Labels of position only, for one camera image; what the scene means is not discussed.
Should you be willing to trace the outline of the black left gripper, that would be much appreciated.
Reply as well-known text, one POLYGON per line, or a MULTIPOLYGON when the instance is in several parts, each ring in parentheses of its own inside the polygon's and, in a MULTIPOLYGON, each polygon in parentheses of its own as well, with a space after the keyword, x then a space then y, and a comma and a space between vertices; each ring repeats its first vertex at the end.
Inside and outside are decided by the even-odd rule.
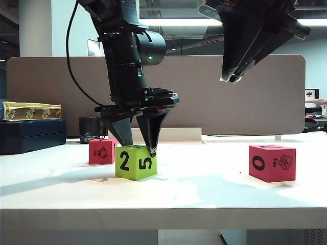
POLYGON ((101 122, 122 146, 133 145, 131 119, 136 117, 151 157, 156 156, 161 125, 179 102, 178 94, 165 88, 141 88, 111 95, 112 105, 95 107, 101 122))

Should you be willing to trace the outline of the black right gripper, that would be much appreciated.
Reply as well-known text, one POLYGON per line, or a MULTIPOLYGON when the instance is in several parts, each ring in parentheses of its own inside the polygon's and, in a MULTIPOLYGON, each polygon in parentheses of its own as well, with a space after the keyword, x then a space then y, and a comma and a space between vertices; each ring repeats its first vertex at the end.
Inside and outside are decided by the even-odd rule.
POLYGON ((306 39, 311 28, 288 13, 297 6, 298 1, 219 1, 224 29, 220 80, 236 83, 294 36, 306 39))

